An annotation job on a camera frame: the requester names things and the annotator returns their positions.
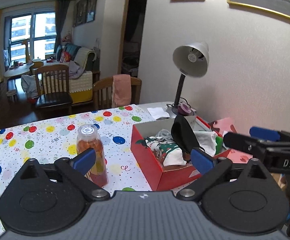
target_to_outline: desk lamp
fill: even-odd
[[[181,77],[178,82],[174,104],[166,110],[171,118],[175,118],[178,114],[178,105],[185,76],[201,78],[207,72],[209,64],[208,44],[202,41],[178,47],[174,50],[173,62],[181,72]]]

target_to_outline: plastic bottle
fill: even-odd
[[[107,171],[105,163],[104,146],[100,135],[97,132],[97,127],[92,124],[84,124],[78,128],[76,141],[77,154],[82,153],[88,148],[93,148],[96,152],[95,165],[85,175],[100,187],[107,184]]]

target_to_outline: red pillow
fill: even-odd
[[[68,52],[63,52],[60,59],[60,63],[70,62],[70,59],[71,59],[71,55]]]

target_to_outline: wooden door frame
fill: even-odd
[[[122,71],[123,48],[124,48],[124,37],[125,37],[125,28],[126,28],[126,20],[127,20],[127,12],[128,12],[128,2],[129,0],[125,0],[122,28],[121,28],[121,41],[119,44],[119,54],[118,54],[119,58],[118,58],[117,74],[120,74]]]

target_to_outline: stool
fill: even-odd
[[[7,98],[8,100],[10,101],[14,101],[16,102],[18,100],[18,96],[17,96],[17,90],[16,89],[13,89],[13,90],[9,90],[6,92],[6,95],[7,95]]]

